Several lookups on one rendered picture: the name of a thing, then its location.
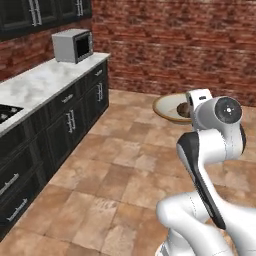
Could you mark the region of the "beige bowl with brown rim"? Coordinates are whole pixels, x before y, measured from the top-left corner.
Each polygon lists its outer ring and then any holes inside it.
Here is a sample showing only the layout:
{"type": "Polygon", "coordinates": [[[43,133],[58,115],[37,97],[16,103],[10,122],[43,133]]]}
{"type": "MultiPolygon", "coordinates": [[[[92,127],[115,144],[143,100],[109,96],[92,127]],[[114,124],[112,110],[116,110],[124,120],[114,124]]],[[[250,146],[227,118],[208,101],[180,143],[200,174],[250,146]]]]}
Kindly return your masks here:
{"type": "Polygon", "coordinates": [[[190,117],[184,118],[177,112],[177,106],[183,102],[187,103],[186,95],[184,93],[164,95],[154,100],[153,110],[157,115],[168,121],[178,124],[190,124],[190,117]]]}

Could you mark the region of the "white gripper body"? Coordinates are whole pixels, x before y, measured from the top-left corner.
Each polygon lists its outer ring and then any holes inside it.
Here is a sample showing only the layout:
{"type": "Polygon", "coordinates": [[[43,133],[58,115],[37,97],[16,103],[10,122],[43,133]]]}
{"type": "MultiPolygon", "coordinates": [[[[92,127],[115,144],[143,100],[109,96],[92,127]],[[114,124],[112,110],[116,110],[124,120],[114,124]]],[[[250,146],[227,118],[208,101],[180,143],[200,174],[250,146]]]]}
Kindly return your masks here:
{"type": "Polygon", "coordinates": [[[199,93],[200,93],[199,90],[191,90],[186,92],[186,99],[187,99],[187,103],[190,111],[190,119],[192,121],[192,127],[194,129],[200,128],[197,122],[197,118],[195,116],[196,108],[200,105],[199,93]]]}

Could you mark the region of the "grey microwave oven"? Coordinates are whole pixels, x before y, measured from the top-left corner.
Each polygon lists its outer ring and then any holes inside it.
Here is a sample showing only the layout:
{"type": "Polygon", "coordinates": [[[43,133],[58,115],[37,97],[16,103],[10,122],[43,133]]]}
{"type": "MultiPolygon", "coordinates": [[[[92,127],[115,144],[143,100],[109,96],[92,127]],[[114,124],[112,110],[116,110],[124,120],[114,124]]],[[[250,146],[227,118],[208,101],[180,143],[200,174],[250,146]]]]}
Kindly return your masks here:
{"type": "Polygon", "coordinates": [[[57,62],[75,63],[93,54],[92,32],[88,29],[68,29],[52,35],[57,62]]]}

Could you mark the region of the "black wall cupboard run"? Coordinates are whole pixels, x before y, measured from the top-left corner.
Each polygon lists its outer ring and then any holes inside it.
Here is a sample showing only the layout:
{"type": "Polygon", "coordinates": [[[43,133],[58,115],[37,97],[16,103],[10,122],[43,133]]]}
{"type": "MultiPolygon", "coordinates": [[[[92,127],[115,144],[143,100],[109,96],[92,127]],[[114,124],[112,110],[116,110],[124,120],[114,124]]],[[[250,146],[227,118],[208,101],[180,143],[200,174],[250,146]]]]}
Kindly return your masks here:
{"type": "Polygon", "coordinates": [[[0,0],[0,42],[92,17],[92,0],[0,0]]]}

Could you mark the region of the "black base cupboard run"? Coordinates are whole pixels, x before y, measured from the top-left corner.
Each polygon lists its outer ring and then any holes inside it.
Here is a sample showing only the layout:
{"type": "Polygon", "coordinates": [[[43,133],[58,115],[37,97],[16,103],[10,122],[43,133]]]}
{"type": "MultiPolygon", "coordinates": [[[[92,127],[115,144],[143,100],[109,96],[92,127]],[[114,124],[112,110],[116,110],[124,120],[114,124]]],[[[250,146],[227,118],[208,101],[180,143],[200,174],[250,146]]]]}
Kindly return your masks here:
{"type": "Polygon", "coordinates": [[[0,137],[0,241],[109,106],[102,61],[0,137]]]}

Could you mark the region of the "black hob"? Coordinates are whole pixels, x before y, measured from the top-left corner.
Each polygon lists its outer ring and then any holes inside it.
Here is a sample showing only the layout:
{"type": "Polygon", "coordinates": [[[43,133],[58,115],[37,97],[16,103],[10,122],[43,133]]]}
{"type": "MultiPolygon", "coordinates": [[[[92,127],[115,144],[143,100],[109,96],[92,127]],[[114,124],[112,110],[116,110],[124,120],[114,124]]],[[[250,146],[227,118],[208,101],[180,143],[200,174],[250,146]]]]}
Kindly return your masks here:
{"type": "Polygon", "coordinates": [[[22,107],[0,104],[0,124],[16,115],[22,110],[22,107]]]}

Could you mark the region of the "brown potato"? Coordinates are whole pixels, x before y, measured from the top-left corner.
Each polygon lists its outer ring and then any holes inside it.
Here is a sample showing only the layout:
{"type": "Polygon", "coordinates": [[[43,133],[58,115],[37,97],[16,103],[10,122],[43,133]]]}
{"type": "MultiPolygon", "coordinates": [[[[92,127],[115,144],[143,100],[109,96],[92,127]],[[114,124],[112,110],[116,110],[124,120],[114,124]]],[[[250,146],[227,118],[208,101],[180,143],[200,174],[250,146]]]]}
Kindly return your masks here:
{"type": "Polygon", "coordinates": [[[180,116],[182,116],[184,118],[189,118],[190,117],[189,106],[186,102],[180,103],[177,106],[177,112],[180,116]]]}

